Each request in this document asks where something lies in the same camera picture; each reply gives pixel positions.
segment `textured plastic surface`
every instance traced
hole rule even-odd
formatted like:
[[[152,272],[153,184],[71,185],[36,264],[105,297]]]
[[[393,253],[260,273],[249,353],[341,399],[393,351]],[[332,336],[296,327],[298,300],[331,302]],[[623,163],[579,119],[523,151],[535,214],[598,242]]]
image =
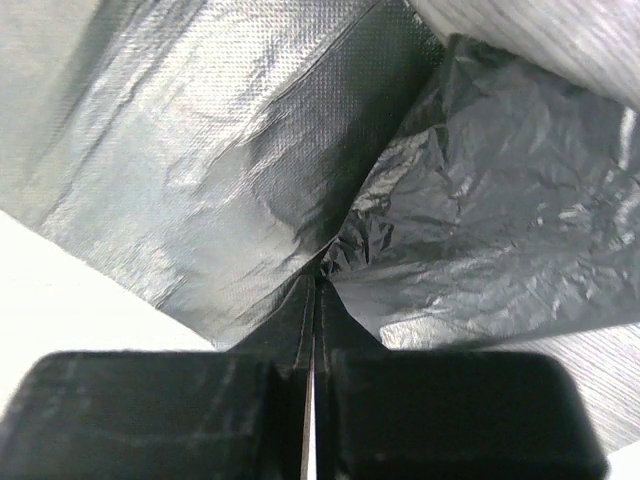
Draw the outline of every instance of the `textured plastic surface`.
[[[60,66],[20,46],[66,16],[28,11],[0,14],[41,22],[0,50],[0,208],[221,348],[335,236],[441,53],[401,0],[105,0]]]
[[[618,103],[452,40],[327,256],[392,348],[638,320],[640,132]]]
[[[468,35],[640,109],[638,0],[409,1],[444,42]]]

